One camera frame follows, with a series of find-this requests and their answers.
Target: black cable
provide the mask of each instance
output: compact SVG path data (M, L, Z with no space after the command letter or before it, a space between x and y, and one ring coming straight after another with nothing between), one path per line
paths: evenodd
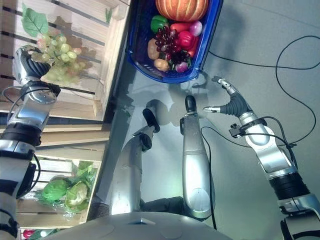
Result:
M302 105L305 106L307 109L309 109L310 112L311 112L312 115L313 115L314 123L313 123L313 126L312 126L311 130L310 130L305 136L301 137L300 139L298 139L298 140L296 140L296 141L291 142L291 144L298 143L298 142L302 141L303 139L305 139L306 137L308 137L308 136L312 133L312 131L315 129L315 127L316 127L317 118L316 118L316 115L315 115L314 111L311 109L311 107L309 107L309 106L306 105L304 102L302 102L302 101L298 100L297 98L293 97L292 95L290 95L290 94L282 87L282 85L281 85L281 83L280 83L280 81L279 81L279 78L278 78L278 68L279 68L279 67L278 67L278 64L279 64L279 60L280 60L282 54L284 53L284 51L285 51L291 44L293 44L293 43L295 43L295 42L297 42L297 41L299 41L299 40L301 40L301 39L305 39L305 38L316 38L316 39L320 40L320 37L314 36L314 35L302 36L302 37L300 37L300 38L297 38L296 40L293 40L293 41L290 42L284 49L282 49L282 51L280 52L280 54L279 54L279 56L278 56L278 58L277 58L277 60L276 60L276 64L275 64L275 78L276 78L276 81L277 81L278 85L279 85L280 88L282 89L282 91L283 91L285 94L287 94L290 98L292 98L293 100L297 101L298 103L302 104Z
M215 130L214 128L210 127L210 126L203 126L201 128L201 132L202 132L202 129L211 129L212 131L215 131L220 137L224 138L225 140L227 140L228 142L232 143L232 144L235 144L235 145L238 145L240 147L245 147L245 148L251 148L250 146L247 146L247 145L242 145L242 144L239 144L239 143L236 143L234 141L231 141L230 139L226 138L225 136L223 136L221 133L219 133L217 130Z
M32 93L32 92L36 92L36 91L41 91L41 90L48 90L50 91L50 89L48 88L38 88L38 89L33 89L33 90L30 90L30 91L26 91L23 95L21 95L17 100L14 101L14 103L12 104L12 107L10 108L10 111L6 117L6 124L9 123L9 120L10 120L10 116L11 116L11 113L15 107L15 105L17 105L17 102L22 99L25 95L29 94L29 93Z
M21 88L22 88L21 86L8 86L8 87L6 87L6 88L2 91L1 94L2 94L9 102L14 103L14 101L11 100L10 97L8 97L8 95L6 94L6 91L7 91L8 89L21 89Z
M210 145L207 141L207 139L205 138L202 130L204 129L205 127L202 127L201 128L201 135L204 139L204 141L206 142L206 144L208 145L208 148L209 148L209 185L210 185L210 210L211 210L211 218L212 218L212 224L213 224L213 228L215 230L217 230L217 223L216 223L216 218L215 218L215 214L214 214L214 205L213 205L213 199L212 199L212 170L211 170L211 148L210 148Z
M38 175L36 176L36 179L33 183L33 185L31 186L31 188L28 190L28 192L30 192L34 187L35 185L37 184L37 182L39 181L39 178L40 178L40 174L41 174L41 166L40 166L40 162L39 162L39 159L37 158L36 155L33 156L35 161L36 161L36 164L38 166Z
M272 119L272 120L274 120L274 121L277 122L277 124L279 125L279 128L280 128L280 131L281 131L282 138L283 138L283 140L286 142L286 144L281 144L281 145L279 145L279 146L286 146L286 148L287 148L288 151L289 151L291 161L292 161L293 164L295 165L296 169L298 169L298 163L297 163L297 160L296 160L296 156L295 156L295 154L294 154L294 152L293 152L293 150L292 150L292 148L293 148L294 146L296 146L297 144L295 144L295 143L288 143L287 138L286 138L286 135L285 135L284 128L282 127L281 122L280 122L277 118L275 118L275 117L273 117L273 116L264 116L264 117L261 117L261 118L262 118L262 119Z
M230 59L227 57L223 57L223 56L219 56L215 53L213 53L212 51L209 51L209 53L211 53L213 56L219 58L219 59L223 59L223 60L227 60L227 61L231 61L234 63L238 63L238 64L244 64L244 65L249 65L249 66L255 66L255 67L263 67L263 68L278 68L278 69L293 69L293 70L310 70L310 69L314 69L315 67L320 65L320 62L318 62L316 65L311 66L311 67L291 67L291 66L272 66L272 65L262 65L262 64L255 64L255 63L249 63L249 62L244 62L244 61L238 61L238 60L234 60L234 59Z
M306 105L304 102L298 100L297 98L293 97L292 95L290 95L284 88L283 86L281 85L280 81L279 81L279 77L278 77L278 69L292 69L292 70L310 70L310 69L314 69L315 67L319 66L320 65L320 62L318 62L316 65L314 66L311 66L311 67L289 67L289 66L279 66L279 60L282 56L282 54L284 53L284 51L290 46L292 45L293 43L301 40L301 39L305 39L305 38L316 38L318 40L320 40L320 37L318 36L314 36L314 35L306 35L306 36L302 36L300 38L297 38L293 41L291 41L287 46L285 46L282 51L280 52L277 60L276 60L276 64L275 66L272 66L272 65L263 65L263 64L254 64L254 63L249 63L249 62L243 62L243 61L238 61L238 60L234 60L234 59L230 59L230 58L227 58L227 57L222 57L222 56L219 56L211 51L209 51L209 53L211 53L213 56L217 57L217 58L220 58L220 59L224 59L224 60L227 60L227 61L231 61L231 62L235 62L235 63L239 63L239 64L244 64L244 65L249 65L249 66L256 66L256 67L263 67L263 68L274 68L275 69L275 78L276 78L276 81L279 85L279 87L281 88L281 90L287 95L289 96L290 98L292 98L293 100L297 101L298 103L302 104L303 106L305 106L308 110L310 110L310 112L312 113L312 116L313 116L313 119L314 119L314 123L313 123L313 126L311 128L311 130L306 134L304 135L303 137L299 138L298 140L295 140L293 142L290 142L289 144L292 145L292 144L296 144L300 141L302 141L303 139L305 139L307 136L309 136L312 131L315 129L316 127L316 124L317 124L317 118L316 118L316 115L314 113L314 111L308 106Z

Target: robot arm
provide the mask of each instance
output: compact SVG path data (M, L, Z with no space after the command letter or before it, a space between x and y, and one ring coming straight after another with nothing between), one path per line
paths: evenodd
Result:
M229 130L235 138L245 136L255 151L262 170L278 197L281 212L288 215L281 221L284 240L305 236L320 236L320 203L304 184L294 163L279 148L274 132L258 118L239 91L224 78L213 81L222 85L230 95L230 102L223 106L208 106L203 110L238 117L241 126L233 124Z
M60 93L57 85L40 80L50 65L31 59L29 52L39 51L24 46L14 56L13 71L22 85L23 103L15 110L0 139L0 239L17 237L16 199L31 189L36 170L31 160Z

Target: fruit basket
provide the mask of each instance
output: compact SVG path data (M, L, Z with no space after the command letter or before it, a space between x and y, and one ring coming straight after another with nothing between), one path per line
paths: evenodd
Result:
M131 14L127 41L129 62L147 77L161 83L183 83L196 79L208 54L222 4L223 0L208 0L207 11L200 19L203 26L202 33L199 35L197 48L189 68L184 72L177 72L175 70L159 71L154 66L154 61L148 57L148 42L155 36L150 24L153 17L159 15L156 0L133 1L134 11ZM169 24L176 22L169 19Z

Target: pumpkin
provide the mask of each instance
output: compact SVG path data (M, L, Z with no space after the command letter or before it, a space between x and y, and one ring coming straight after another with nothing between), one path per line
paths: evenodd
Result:
M167 19L179 22L194 22L201 19L208 8L209 0L155 0L159 13Z

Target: wooden crate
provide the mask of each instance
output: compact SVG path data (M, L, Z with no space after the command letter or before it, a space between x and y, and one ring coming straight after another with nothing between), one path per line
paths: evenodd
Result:
M28 199L17 200L17 221L23 232L24 229L65 229L85 223L89 213L89 208L76 214L72 218L66 218L63 211L55 211L49 206L44 206L33 199L32 194L37 190L42 190L45 185L55 176L71 176L71 167L73 164L79 164L79 161L91 161L93 167L97 169L94 184L95 188L102 157L105 149L104 143L87 144L81 146L67 146L53 149L40 149L36 155L40 159L41 174L39 182L28 194ZM90 194L89 206L93 197L93 191Z
M73 48L82 47L79 58L91 66L80 75L78 83L61 86L65 88L62 88L50 115L103 120L112 83L117 76L117 62L122 52L130 1L0 0L0 91L17 85L12 72L17 48L36 44L36 38L28 35L22 27L22 3L36 12L44 13L49 30L61 30ZM109 22L106 12L112 13ZM1 112L8 112L10 107L10 102L0 99Z

